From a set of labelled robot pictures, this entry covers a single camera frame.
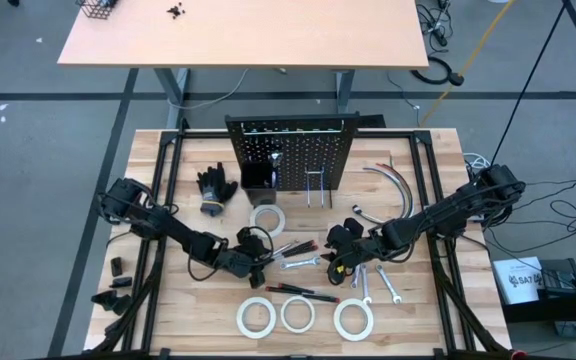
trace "white tape roll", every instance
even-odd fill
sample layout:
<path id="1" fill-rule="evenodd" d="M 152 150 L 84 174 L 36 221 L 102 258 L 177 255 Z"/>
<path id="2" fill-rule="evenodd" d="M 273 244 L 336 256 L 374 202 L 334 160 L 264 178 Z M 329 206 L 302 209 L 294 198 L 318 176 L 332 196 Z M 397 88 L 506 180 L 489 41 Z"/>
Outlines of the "white tape roll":
<path id="1" fill-rule="evenodd" d="M 284 212 L 281 211 L 281 208 L 279 208 L 277 205 L 259 205 L 250 213 L 250 226 L 258 226 L 257 218 L 259 215 L 265 212 L 275 213 L 279 218 L 279 225 L 277 225 L 273 231 L 268 232 L 268 235 L 274 239 L 276 236 L 281 234 L 282 231 L 284 231 L 284 227 L 286 226 L 286 215 L 284 215 Z M 254 232 L 256 235 L 263 235 L 263 233 L 257 229 L 252 229 L 252 232 Z"/>
<path id="2" fill-rule="evenodd" d="M 288 324 L 288 321 L 286 321 L 286 308 L 288 307 L 288 304 L 295 301 L 304 302 L 310 308 L 310 321 L 306 326 L 302 327 L 301 329 L 293 328 Z M 315 324 L 315 307 L 312 306 L 310 300 L 306 299 L 305 297 L 299 295 L 293 296 L 290 299 L 286 300 L 286 302 L 281 307 L 281 322 L 284 324 L 284 327 L 286 327 L 286 329 L 290 330 L 291 332 L 294 332 L 295 334 L 305 333 L 306 331 L 310 330 L 310 328 Z"/>
<path id="3" fill-rule="evenodd" d="M 244 325 L 244 318 L 246 317 L 246 311 L 251 305 L 255 304 L 259 304 L 266 307 L 266 309 L 268 309 L 268 315 L 270 317 L 270 320 L 268 321 L 268 325 L 266 326 L 266 328 L 258 332 L 252 332 L 246 328 L 246 325 Z M 268 336 L 272 332 L 272 329 L 275 328 L 276 323 L 277 323 L 277 313 L 275 312 L 275 307 L 272 306 L 272 303 L 270 303 L 270 301 L 268 301 L 268 299 L 266 298 L 262 297 L 250 298 L 244 301 L 241 304 L 241 306 L 239 306 L 239 310 L 237 310 L 237 327 L 239 328 L 239 331 L 241 331 L 242 334 L 251 339 L 261 339 L 263 337 Z"/>
<path id="4" fill-rule="evenodd" d="M 341 325 L 341 313 L 344 311 L 345 308 L 348 306 L 357 306 L 361 310 L 363 310 L 364 315 L 366 316 L 366 327 L 362 332 L 359 334 L 351 334 L 346 329 L 343 328 Z M 341 304 L 337 306 L 335 309 L 335 315 L 333 316 L 335 322 L 335 329 L 339 335 L 341 335 L 344 339 L 349 341 L 360 341 L 368 337 L 372 332 L 372 328 L 375 325 L 375 319 L 372 316 L 372 311 L 368 307 L 368 305 L 364 304 L 363 301 L 359 299 L 348 299 L 344 300 Z"/>

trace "work glove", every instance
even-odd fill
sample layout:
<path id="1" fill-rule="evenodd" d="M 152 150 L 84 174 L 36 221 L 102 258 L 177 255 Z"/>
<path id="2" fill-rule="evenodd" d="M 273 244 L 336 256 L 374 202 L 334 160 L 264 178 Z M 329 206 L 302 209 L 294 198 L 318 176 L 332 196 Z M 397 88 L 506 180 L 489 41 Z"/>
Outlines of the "work glove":
<path id="1" fill-rule="evenodd" d="M 221 162 L 217 168 L 208 167 L 205 173 L 197 173 L 197 184 L 201 191 L 201 212 L 210 216 L 216 216 L 224 210 L 224 204 L 237 191 L 237 182 L 226 182 L 226 173 Z"/>

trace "wooden workbench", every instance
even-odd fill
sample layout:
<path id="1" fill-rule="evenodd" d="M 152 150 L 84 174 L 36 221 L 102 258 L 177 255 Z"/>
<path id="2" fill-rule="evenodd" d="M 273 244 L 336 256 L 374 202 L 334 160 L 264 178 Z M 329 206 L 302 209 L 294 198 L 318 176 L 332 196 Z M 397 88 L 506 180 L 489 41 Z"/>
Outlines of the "wooden workbench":
<path id="1" fill-rule="evenodd" d="M 466 183 L 468 177 L 464 168 L 461 147 L 454 129 L 431 130 L 439 173 L 444 194 L 447 196 Z M 155 167 L 157 147 L 161 131 L 137 131 L 128 160 L 126 177 L 151 185 Z M 421 158 L 425 153 L 420 147 Z M 328 229 L 354 214 L 353 204 L 359 204 L 371 215 L 388 218 L 401 211 L 401 197 L 395 186 L 385 177 L 362 170 L 376 162 L 388 163 L 393 157 L 395 168 L 407 179 L 413 196 L 415 209 L 419 211 L 419 198 L 408 140 L 397 139 L 355 139 L 346 163 L 345 172 L 338 191 L 333 192 L 333 209 L 306 205 L 305 193 L 279 193 L 277 205 L 286 214 L 285 231 L 275 238 L 275 246 L 290 240 L 315 239 L 324 253 Z M 172 156 L 167 156 L 167 169 Z M 228 139 L 184 140 L 181 165 L 177 178 L 174 203 L 179 206 L 176 217 L 190 228 L 210 231 L 234 241 L 237 231 L 248 225 L 252 206 L 243 191 L 238 190 L 228 203 L 223 215 L 211 218 L 199 211 L 201 196 L 195 183 L 198 171 L 216 162 L 224 162 L 227 178 L 239 179 L 239 167 L 232 145 Z M 429 193 L 432 194 L 430 177 L 424 161 L 424 173 Z M 168 173 L 164 172 L 162 189 L 166 188 Z M 311 194 L 316 198 L 318 193 Z M 360 219 L 366 226 L 370 225 Z M 113 228 L 112 235 L 125 232 L 126 226 Z M 467 235 L 482 240 L 481 231 L 469 225 Z M 239 305 L 252 296 L 263 296 L 271 300 L 277 312 L 288 295 L 267 293 L 261 289 L 252 290 L 247 279 L 237 279 L 225 272 L 217 274 L 205 282 L 195 282 L 187 274 L 187 256 L 181 246 L 168 240 L 162 278 L 157 317 L 154 326 L 151 350 L 159 352 L 168 347 L 173 354 L 230 354 L 230 355 L 430 355 L 432 349 L 444 347 L 444 340 L 437 307 L 437 295 L 433 283 L 426 239 L 422 236 L 417 242 L 412 258 L 405 264 L 382 263 L 393 285 L 403 297 L 403 304 L 392 304 L 391 296 L 379 277 L 373 261 L 368 264 L 370 294 L 374 303 L 370 305 L 375 315 L 372 334 L 364 341 L 348 342 L 336 332 L 333 326 L 333 312 L 336 304 L 314 301 L 316 307 L 315 325 L 305 334 L 288 332 L 281 321 L 271 335 L 264 339 L 252 340 L 240 334 L 235 323 Z M 99 291 L 108 289 L 112 281 L 110 259 L 121 256 L 127 275 L 133 275 L 140 240 L 130 234 L 114 241 L 108 248 L 105 264 L 99 283 Z M 155 252 L 152 244 L 150 258 Z M 457 245 L 457 254 L 463 279 L 466 299 L 484 326 L 502 345 L 510 347 L 508 331 L 497 295 L 495 281 L 488 255 L 482 247 L 466 241 Z M 326 278 L 327 263 L 318 267 L 296 270 L 279 270 L 279 264 L 269 265 L 264 273 L 267 285 L 286 282 L 312 288 L 342 298 L 361 298 L 361 289 L 351 289 L 346 281 L 341 286 L 332 286 Z M 208 273 L 201 265 L 193 264 L 193 272 L 198 276 Z M 294 306 L 289 312 L 288 321 L 293 326 L 303 324 L 307 319 L 305 308 Z M 140 343 L 145 316 L 142 306 L 135 331 L 136 343 Z M 451 305 L 453 327 L 458 346 L 463 348 L 463 339 L 457 312 Z M 104 312 L 95 305 L 86 348 L 91 348 L 103 339 L 104 328 L 116 320 L 112 312 Z M 263 312 L 252 312 L 248 318 L 249 328 L 255 330 L 266 324 Z M 363 322 L 359 312 L 345 314 L 346 325 L 356 326 Z"/>
<path id="2" fill-rule="evenodd" d="M 59 64 L 131 67 L 422 68 L 414 0 L 119 0 L 79 13 Z"/>

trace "wire mesh basket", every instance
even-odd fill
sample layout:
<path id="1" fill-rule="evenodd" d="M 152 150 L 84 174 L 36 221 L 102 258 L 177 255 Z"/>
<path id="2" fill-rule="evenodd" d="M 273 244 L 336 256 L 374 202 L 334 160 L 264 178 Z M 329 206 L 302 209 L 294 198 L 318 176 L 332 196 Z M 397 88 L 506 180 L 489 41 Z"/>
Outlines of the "wire mesh basket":
<path id="1" fill-rule="evenodd" d="M 75 0 L 81 11 L 91 19 L 107 19 L 117 0 Z"/>

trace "pegboard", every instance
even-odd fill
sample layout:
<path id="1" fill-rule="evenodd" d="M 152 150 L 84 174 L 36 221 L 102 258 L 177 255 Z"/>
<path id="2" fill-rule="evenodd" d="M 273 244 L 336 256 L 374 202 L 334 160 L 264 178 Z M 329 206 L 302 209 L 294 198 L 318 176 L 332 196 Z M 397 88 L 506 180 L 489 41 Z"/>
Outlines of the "pegboard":
<path id="1" fill-rule="evenodd" d="M 237 154 L 239 167 L 247 162 L 272 161 L 277 166 L 278 191 L 320 190 L 323 169 L 324 190 L 337 190 L 346 159 L 357 132 L 359 113 L 340 115 L 230 117 L 226 127 Z"/>

